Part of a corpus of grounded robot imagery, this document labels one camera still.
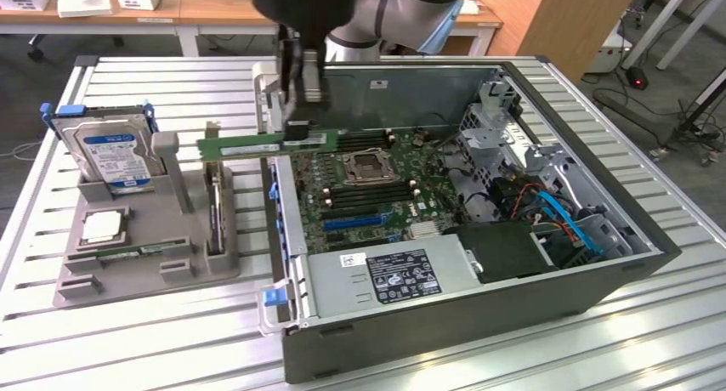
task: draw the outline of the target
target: gray parts holder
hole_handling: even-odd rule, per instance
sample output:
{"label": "gray parts holder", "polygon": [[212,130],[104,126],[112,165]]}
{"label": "gray parts holder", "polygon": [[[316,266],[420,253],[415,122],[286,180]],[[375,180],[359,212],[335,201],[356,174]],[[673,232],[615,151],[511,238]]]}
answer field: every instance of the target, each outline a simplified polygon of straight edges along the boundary
{"label": "gray parts holder", "polygon": [[[79,182],[76,207],[56,284],[53,305],[87,306],[169,292],[239,274],[238,233],[231,170],[222,169],[220,228],[223,250],[210,251],[214,234],[210,197],[215,192],[204,170],[181,172],[175,133],[155,133],[152,150],[167,174],[152,177],[153,191],[112,195],[105,183]],[[101,241],[84,239],[84,226],[95,213],[119,213],[116,235]]]}

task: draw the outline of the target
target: green circuit board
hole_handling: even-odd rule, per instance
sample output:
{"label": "green circuit board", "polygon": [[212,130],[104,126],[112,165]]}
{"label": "green circuit board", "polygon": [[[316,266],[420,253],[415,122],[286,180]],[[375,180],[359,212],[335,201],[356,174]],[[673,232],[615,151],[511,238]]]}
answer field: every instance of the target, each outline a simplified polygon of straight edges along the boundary
{"label": "green circuit board", "polygon": [[[383,148],[368,148],[358,151],[336,151],[334,153],[310,153],[291,157],[295,171],[296,187],[299,192],[299,209],[303,219],[308,253],[330,252],[354,247],[367,247],[387,242],[410,239],[406,228],[424,221],[434,221],[439,230],[458,225],[464,217],[458,203],[456,189],[446,174],[442,173],[443,153],[438,151],[439,140],[414,144],[414,131],[391,133],[395,143]],[[351,194],[370,188],[367,185],[351,185],[350,168],[346,166],[346,157],[351,155],[380,154],[387,157],[387,164],[396,183],[410,185],[415,180],[411,191],[416,195],[394,202],[368,204],[362,202],[346,208],[336,208],[336,197],[331,190],[347,189]],[[375,184],[375,188],[386,188],[387,183]],[[378,225],[326,230],[330,221],[355,220],[374,216],[372,214],[331,218],[324,214],[332,211],[352,210],[375,207],[375,214],[386,221]]]}

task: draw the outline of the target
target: chair wheel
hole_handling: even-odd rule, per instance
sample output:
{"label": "chair wheel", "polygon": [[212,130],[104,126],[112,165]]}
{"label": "chair wheel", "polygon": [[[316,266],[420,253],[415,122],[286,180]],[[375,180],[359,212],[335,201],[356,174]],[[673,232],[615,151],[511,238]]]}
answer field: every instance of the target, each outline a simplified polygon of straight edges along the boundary
{"label": "chair wheel", "polygon": [[35,62],[43,60],[43,51],[40,49],[33,49],[29,53],[27,53],[27,57],[33,60]]}

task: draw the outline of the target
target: gray carpet floor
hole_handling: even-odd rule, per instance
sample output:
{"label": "gray carpet floor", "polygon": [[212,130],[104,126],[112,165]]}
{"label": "gray carpet floor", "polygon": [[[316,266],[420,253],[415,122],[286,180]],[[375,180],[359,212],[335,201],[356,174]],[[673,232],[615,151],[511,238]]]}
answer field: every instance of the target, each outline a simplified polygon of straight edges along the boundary
{"label": "gray carpet floor", "polygon": [[[653,7],[646,17],[646,24],[653,21],[659,12]],[[681,22],[673,18],[669,26]],[[626,20],[626,36],[637,41],[645,30],[635,30],[634,22]],[[665,55],[669,45],[686,28],[681,24],[671,30],[661,42],[655,44],[650,59],[643,68],[650,78],[646,91],[629,88],[629,95],[642,101],[654,111],[661,113],[678,111],[678,99],[693,100],[701,89],[710,83],[721,69],[726,66],[726,45],[705,33],[698,33],[670,68],[658,71],[654,67]],[[0,154],[12,150],[16,145],[39,140],[44,133],[37,108],[44,101],[56,102],[64,89],[65,81],[72,70],[76,55],[99,54],[112,56],[179,56],[180,49],[175,37],[165,36],[127,36],[125,45],[115,47],[111,37],[105,36],[49,36],[41,43],[45,60],[36,63],[27,57],[27,41],[29,36],[0,36],[0,105],[4,113],[3,132],[0,132]],[[215,42],[223,45],[212,50],[211,43],[199,39],[202,55],[268,55],[272,52],[271,37],[236,36],[232,39],[218,38]],[[597,88],[611,88],[622,91],[615,75],[602,77],[586,76],[589,84],[582,82],[579,87],[587,95]],[[635,103],[629,106],[663,126],[673,126],[677,115],[655,116]],[[625,134],[642,150],[653,149],[657,144],[653,137],[621,116],[606,112]],[[726,104],[721,104],[713,112],[722,125],[726,124]],[[714,221],[726,228],[726,172],[723,164],[717,163],[709,168],[699,165],[702,150],[698,146],[679,148],[669,159],[659,162],[659,167],[673,181],[699,204]],[[32,156],[35,150],[24,153]],[[0,231],[4,230],[12,213],[12,206],[25,181],[32,162],[19,161],[11,156],[0,156]]]}

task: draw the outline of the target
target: rear case panel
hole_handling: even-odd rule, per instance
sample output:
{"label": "rear case panel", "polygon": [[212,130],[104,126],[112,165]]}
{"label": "rear case panel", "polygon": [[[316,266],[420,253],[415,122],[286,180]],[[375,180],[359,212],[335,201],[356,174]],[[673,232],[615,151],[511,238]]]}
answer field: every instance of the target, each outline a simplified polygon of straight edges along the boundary
{"label": "rear case panel", "polygon": [[[312,381],[315,378],[581,314],[622,285],[650,275],[681,253],[578,135],[534,90],[532,84],[508,62],[487,61],[484,65],[447,62],[446,66],[438,66],[435,61],[332,65],[328,78],[334,107],[318,122],[326,128],[347,129],[440,126],[439,117],[458,117],[460,120],[466,107],[478,98],[480,84],[491,80],[496,72],[503,72],[508,77],[511,86],[539,112],[543,123],[577,158],[583,171],[597,180],[598,189],[617,203],[618,211],[638,228],[645,241],[655,250],[523,279],[478,285],[468,290],[444,290],[434,296],[382,304],[379,308],[331,317],[318,313],[316,299],[326,297],[315,296],[314,286],[319,285],[304,282],[308,279],[326,279],[324,276],[315,275],[316,262],[312,262],[307,254],[298,255],[280,249],[278,254],[272,253],[274,259],[279,257],[283,260],[282,263],[274,262],[274,275],[291,276],[299,283],[306,283],[295,286],[299,302],[292,302],[291,308],[278,308],[280,321],[287,320],[288,316],[292,319],[295,315],[302,317],[302,324],[287,329],[283,334],[288,383]],[[367,83],[375,81],[375,89],[379,89],[382,81],[398,75],[411,75],[412,80],[403,85],[411,97],[402,97],[392,89],[388,96],[375,95]],[[386,83],[391,88],[396,87],[395,81]],[[518,124],[532,142],[538,143],[530,127],[523,122]],[[276,178],[278,160],[276,158],[270,161],[271,173],[264,177],[267,187],[280,182]],[[294,218],[295,214],[286,212],[278,204],[279,202],[275,204],[267,201],[268,214],[282,216],[283,221]],[[268,225],[271,232],[275,232],[271,236],[278,236],[284,244],[286,236],[276,233],[275,220]],[[394,245],[396,244],[390,244],[388,253],[398,252]],[[370,248],[360,248],[347,253],[367,250]],[[339,262],[339,254],[322,255],[335,257],[335,262]],[[326,291],[331,290],[335,288],[327,286]]]}

